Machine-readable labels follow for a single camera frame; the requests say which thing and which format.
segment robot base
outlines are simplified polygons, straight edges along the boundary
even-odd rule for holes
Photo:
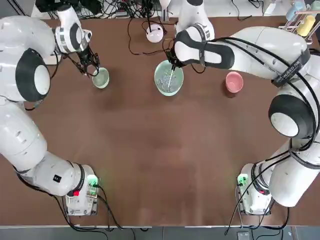
[[[252,182],[251,169],[254,165],[252,163],[244,165],[241,170],[242,175],[247,175],[245,184],[238,186],[238,199],[244,193],[248,185]],[[271,194],[263,195],[258,192],[253,185],[249,187],[243,195],[240,202],[240,209],[243,213],[248,215],[263,215],[265,211],[269,212],[269,205],[272,197]]]
[[[97,214],[98,188],[92,187],[91,181],[92,179],[96,179],[95,184],[98,184],[98,178],[95,176],[95,173],[90,166],[82,165],[82,167],[84,169],[84,183],[82,189],[78,192],[78,195],[65,195],[67,212],[70,216],[91,216]]]

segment white object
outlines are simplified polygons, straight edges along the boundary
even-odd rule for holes
[[[162,26],[159,24],[151,24],[150,27],[146,29],[146,38],[153,44],[159,43],[164,37],[164,30]]]
[[[276,9],[276,0],[264,0],[263,1],[263,13],[264,15],[271,15]]]
[[[104,67],[99,67],[99,73],[97,70],[94,71],[92,77],[92,83],[98,89],[104,89],[109,84],[110,75],[107,69]]]
[[[203,32],[205,31],[202,30],[201,32],[194,26],[194,24],[198,22],[198,20],[194,19],[206,19],[204,11],[199,15],[194,12],[191,13],[194,8],[194,6],[192,6],[193,0],[189,0],[188,3],[190,5],[185,3],[182,6],[182,8],[185,7],[186,11],[181,10],[180,12],[180,17],[176,26],[177,35],[174,40],[175,55],[180,62],[186,65],[200,62],[200,48],[203,45],[199,43],[203,42]],[[269,50],[289,64],[296,61],[307,49],[307,43],[302,37],[288,31],[271,27],[247,27],[233,34],[232,37],[254,43],[257,46]],[[260,64],[257,60],[244,53],[239,48],[225,42],[206,43],[204,50],[205,65],[207,67],[246,72],[268,80],[284,73],[288,68],[282,62],[267,53],[242,42],[233,42],[262,60],[265,65]],[[314,90],[317,99],[320,99],[319,62],[320,56],[311,55],[306,64],[299,71]],[[302,92],[306,100],[310,103],[315,120],[318,122],[316,104],[306,85],[296,75],[293,76],[291,82]],[[284,84],[279,88],[277,96],[281,95],[290,96],[299,99],[300,102],[304,102],[303,98],[288,84]],[[270,118],[271,123],[279,133],[286,136],[296,136],[298,125],[294,122],[293,118],[287,114],[288,113],[274,113]],[[320,141],[320,136],[317,136],[315,140]],[[292,147],[293,149],[298,149],[307,141],[308,139],[294,138],[292,140]],[[284,144],[273,156],[287,151],[288,148],[289,144]],[[255,168],[253,168],[254,165],[251,163],[246,164],[243,167],[241,174],[248,175],[248,180],[245,185],[240,187],[240,193],[241,195],[244,194],[242,205],[247,214],[264,214],[272,197],[278,203],[286,207],[294,207],[297,204],[319,173],[318,169],[312,169],[308,166],[308,163],[320,166],[320,147],[318,144],[314,143],[308,150],[297,152],[297,155],[304,161],[303,164],[302,162],[297,162],[297,160],[290,156],[282,163],[268,168],[271,164],[275,163],[275,161],[286,157],[286,155],[284,155],[274,160],[259,162]],[[261,178],[256,180],[257,189],[251,185],[246,193],[245,189],[252,183],[252,171],[254,176],[257,176],[264,170],[265,172],[261,174]]]
[[[215,38],[215,30],[212,23],[209,21],[205,12],[203,0],[184,0],[181,6],[178,23],[176,24],[176,34],[187,29],[193,24],[199,24],[206,32],[206,40]]]
[[[58,14],[64,30],[80,24],[72,8]],[[88,44],[91,32],[83,30],[82,38],[82,30],[77,26],[74,35],[69,35],[74,36],[73,40],[60,38],[66,40],[60,42],[60,47],[75,51],[69,48],[72,41],[79,46]],[[64,30],[59,31],[59,37],[68,36]],[[28,99],[42,100],[47,95],[50,75],[44,58],[53,56],[55,45],[52,30],[38,19],[26,16],[0,19],[0,154],[26,182],[52,195],[68,194],[75,199],[67,202],[68,209],[79,216],[88,215],[97,197],[88,195],[88,177],[94,176],[93,170],[48,152],[46,140],[23,105]]]
[[[61,26],[55,29],[55,40],[59,50],[68,54],[76,52],[80,48],[83,38],[81,23],[77,13],[72,7],[58,10],[57,15]]]
[[[171,0],[159,0],[159,2],[160,2],[162,10],[164,10],[169,6]]]
[[[290,116],[280,112],[271,116],[271,124],[279,133],[289,138],[295,137],[299,132],[296,122]]]

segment test tube rack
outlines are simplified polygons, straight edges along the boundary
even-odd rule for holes
[[[310,10],[311,6],[309,4],[306,5],[306,10],[305,11],[296,11],[294,13],[293,18],[290,21],[287,21],[284,26],[279,26],[279,29],[283,29],[285,31],[291,32],[293,34],[297,34],[297,27],[301,22],[304,21],[306,16],[310,14],[319,14],[320,11],[311,11]],[[310,30],[309,34],[304,37],[304,40],[306,44],[310,45],[312,44],[312,35],[316,32],[318,27],[320,26],[320,21]]]

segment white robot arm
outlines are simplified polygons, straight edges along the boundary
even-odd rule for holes
[[[76,53],[80,60],[80,64],[76,63],[76,67],[82,74],[92,75],[88,71],[89,66],[93,66],[99,72],[98,54],[94,54],[89,46],[92,32],[82,29],[77,13],[68,5],[61,6],[57,10],[57,15],[61,25],[52,29],[56,42],[56,52],[58,54],[62,53],[64,56]]]
[[[65,30],[80,24],[79,20],[67,18],[65,12],[59,16]],[[82,31],[77,28],[80,30],[76,31],[75,39],[79,43],[83,40]],[[71,51],[77,48],[72,41],[66,41],[59,49],[65,46]],[[48,152],[44,136],[23,106],[23,102],[36,102],[47,96],[50,75],[44,58],[55,47],[53,31],[41,20],[27,16],[0,19],[0,154],[24,181],[51,195],[66,195],[69,213],[87,215],[97,197],[92,192],[95,190],[92,183],[98,183],[94,171],[88,165],[72,163]]]
[[[310,55],[302,37],[265,26],[247,27],[231,37],[212,40],[206,34],[206,28],[211,29],[212,25],[205,20],[208,18],[203,8],[203,0],[184,1],[173,47],[166,53],[168,60],[173,68],[196,63],[246,72],[272,80],[274,85],[280,87],[270,104],[268,115],[272,126],[291,141],[273,155],[280,156],[246,164],[239,176],[245,176],[245,181],[241,182],[239,189],[240,194],[244,195],[243,209],[247,214],[265,214],[269,211],[272,198],[283,206],[293,207],[320,170],[320,145],[317,143],[320,143],[320,136],[315,131],[318,123],[316,101],[320,97],[320,57]],[[270,51],[287,64],[252,44]],[[315,136],[314,144],[303,149],[312,136]],[[283,157],[286,160],[274,164]],[[261,172],[252,184],[252,179]]]

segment black cable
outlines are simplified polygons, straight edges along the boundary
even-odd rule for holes
[[[279,226],[279,227],[275,227],[275,226],[262,226],[263,228],[265,229],[271,229],[271,230],[282,230],[284,229],[287,225],[288,225],[288,222],[289,222],[289,218],[290,218],[290,207],[287,207],[286,208],[287,212],[286,212],[286,220],[284,222],[284,224],[282,226]]]
[[[146,2],[146,19],[148,21],[148,25],[149,25],[149,30],[150,30],[150,33],[152,32],[151,31],[151,25],[150,25],[150,17],[149,17],[149,0],[145,0]]]
[[[111,217],[112,217],[112,219],[114,221],[114,224],[117,226],[117,228],[120,229],[120,230],[124,230],[124,228],[117,222],[113,212],[111,211],[111,208],[110,208],[108,202],[106,200],[104,200],[104,198],[101,197],[100,195],[98,195],[97,197],[98,197],[98,199],[100,199],[105,204],[105,206],[106,206],[108,212],[110,213],[110,215],[111,215]]]
[[[250,186],[258,179],[258,177],[259,177],[260,175],[262,175],[266,170],[268,170],[268,169],[271,168],[272,166],[274,166],[274,165],[276,165],[276,164],[278,164],[278,163],[280,163],[280,162],[288,159],[289,157],[290,157],[290,156],[288,155],[288,156],[285,156],[285,157],[283,157],[283,158],[281,158],[281,159],[279,159],[279,160],[271,163],[271,164],[270,164],[269,166],[267,166],[264,170],[262,170],[257,176],[255,176],[254,179],[252,179],[252,181],[251,181],[250,184],[247,186],[247,188],[243,191],[243,194],[241,195],[241,197],[239,198],[238,202],[237,202],[236,205],[235,205],[235,208],[234,208],[234,210],[233,210],[233,214],[232,214],[232,216],[231,216],[231,219],[230,219],[228,228],[227,228],[227,230],[224,232],[224,235],[225,235],[225,236],[228,234],[228,232],[229,232],[229,230],[230,230],[230,228],[231,228],[231,223],[232,223],[232,220],[234,219],[234,216],[235,216],[235,213],[236,213],[236,211],[237,211],[237,208],[238,208],[238,206],[239,206],[242,198],[243,198],[244,195],[247,193],[247,190],[249,189],[249,187],[250,187]]]
[[[197,69],[195,69],[194,65],[191,63],[191,67],[192,69],[197,73],[197,74],[203,74],[206,71],[206,66],[204,66],[202,71],[198,71]]]
[[[131,36],[130,36],[130,33],[129,33],[129,27],[130,27],[130,23],[131,21],[133,20],[133,18],[130,18],[130,21],[128,23],[128,26],[127,26],[127,33],[128,33],[128,36],[129,36],[129,43],[128,43],[128,48],[129,48],[129,51],[131,54],[133,55],[147,55],[147,56],[150,56],[150,55],[154,55],[154,54],[158,54],[158,53],[163,53],[164,51],[163,50],[156,50],[156,51],[152,51],[152,52],[132,52],[131,51],[131,48],[130,48],[130,42],[131,42]]]
[[[269,202],[269,204],[268,204],[268,207],[264,210],[264,213],[263,213],[263,215],[262,215],[261,220],[259,221],[259,224],[258,224],[257,226],[255,226],[255,227],[249,227],[251,230],[258,229],[258,228],[261,226],[262,221],[264,220],[267,212],[270,211],[270,207],[271,207],[271,205],[273,204],[273,202],[274,202],[274,200],[273,200],[273,198],[271,198],[271,200],[270,200],[270,202]]]
[[[266,160],[264,160],[264,161],[265,161],[265,162],[271,161],[271,160],[273,160],[273,159],[276,159],[276,158],[278,158],[278,157],[281,157],[281,156],[287,154],[288,152],[289,152],[288,150],[287,150],[287,151],[284,151],[284,152],[282,152],[282,153],[280,153],[280,154],[278,154],[278,155],[276,155],[276,156],[270,157],[270,158],[268,158],[268,159],[266,159]]]
[[[261,12],[262,16],[264,16],[264,1],[261,0],[248,0],[249,3],[251,3],[256,9],[260,8],[260,3],[261,3]]]
[[[251,235],[252,235],[252,240],[258,240],[259,238],[262,238],[262,237],[274,237],[274,236],[278,236],[282,231],[282,237],[281,237],[281,240],[283,239],[283,236],[284,236],[284,230],[279,230],[278,233],[276,234],[264,234],[264,235],[260,235],[258,236],[256,239],[254,237],[254,231],[251,230]]]
[[[239,18],[239,15],[240,15],[239,8],[238,8],[237,5],[234,3],[234,0],[231,0],[231,3],[235,6],[235,8],[236,8],[236,10],[237,10],[237,12],[238,12],[238,16],[237,16],[236,18],[237,18],[240,22],[242,22],[242,21],[244,21],[244,20],[252,17],[252,15],[250,15],[250,16],[245,16],[244,18]]]
[[[55,55],[55,60],[56,60],[56,65],[55,65],[55,69],[54,72],[52,74],[52,76],[50,77],[50,80],[54,78],[54,76],[56,75],[57,71],[58,71],[58,67],[59,67],[59,59],[58,59],[58,54],[56,51],[53,51],[54,55]]]

